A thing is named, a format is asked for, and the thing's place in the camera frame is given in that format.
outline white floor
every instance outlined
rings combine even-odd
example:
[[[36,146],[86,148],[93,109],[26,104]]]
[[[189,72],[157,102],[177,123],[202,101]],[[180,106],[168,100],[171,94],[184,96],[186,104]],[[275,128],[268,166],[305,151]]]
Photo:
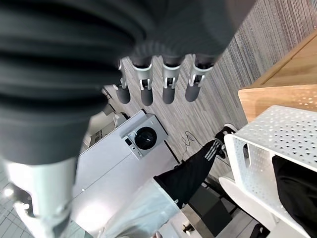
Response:
[[[254,226],[258,222],[241,210],[233,214],[232,221],[216,238],[250,238]]]

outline black rubber fingertip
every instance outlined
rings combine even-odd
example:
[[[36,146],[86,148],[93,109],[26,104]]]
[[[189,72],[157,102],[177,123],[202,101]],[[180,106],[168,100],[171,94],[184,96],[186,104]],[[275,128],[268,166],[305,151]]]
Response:
[[[188,102],[195,101],[198,98],[199,91],[200,91],[200,87],[198,87],[198,84],[194,84],[193,87],[187,84],[186,93],[185,93],[186,100]]]
[[[151,105],[153,102],[152,89],[151,90],[148,90],[148,89],[141,90],[141,100],[145,106]]]
[[[116,92],[117,92],[117,97],[121,103],[127,104],[130,102],[131,96],[130,96],[130,91],[128,87],[126,87],[125,89],[119,88],[118,90],[116,90]]]
[[[163,101],[166,104],[171,104],[174,101],[174,98],[175,98],[175,89],[172,89],[171,87],[163,89]]]

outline white perforated shelf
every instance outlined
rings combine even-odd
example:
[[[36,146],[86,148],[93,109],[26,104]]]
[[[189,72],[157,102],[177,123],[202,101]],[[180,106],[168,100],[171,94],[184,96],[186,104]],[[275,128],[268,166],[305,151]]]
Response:
[[[225,143],[238,186],[250,197],[309,238],[283,208],[277,192],[271,158],[279,155],[317,172],[317,113],[272,106]],[[248,144],[250,164],[243,146]]]

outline washing machine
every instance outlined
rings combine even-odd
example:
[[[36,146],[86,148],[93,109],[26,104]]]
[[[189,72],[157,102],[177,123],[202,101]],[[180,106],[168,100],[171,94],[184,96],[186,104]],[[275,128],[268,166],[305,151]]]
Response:
[[[167,133],[155,115],[146,114],[146,119],[122,139],[132,153],[142,159],[167,139]]]

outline white jacket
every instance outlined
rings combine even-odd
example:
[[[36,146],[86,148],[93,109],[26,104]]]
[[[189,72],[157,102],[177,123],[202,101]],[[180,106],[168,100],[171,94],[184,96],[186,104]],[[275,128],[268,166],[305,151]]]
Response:
[[[99,238],[150,238],[178,212],[164,189],[150,179],[111,217]]]

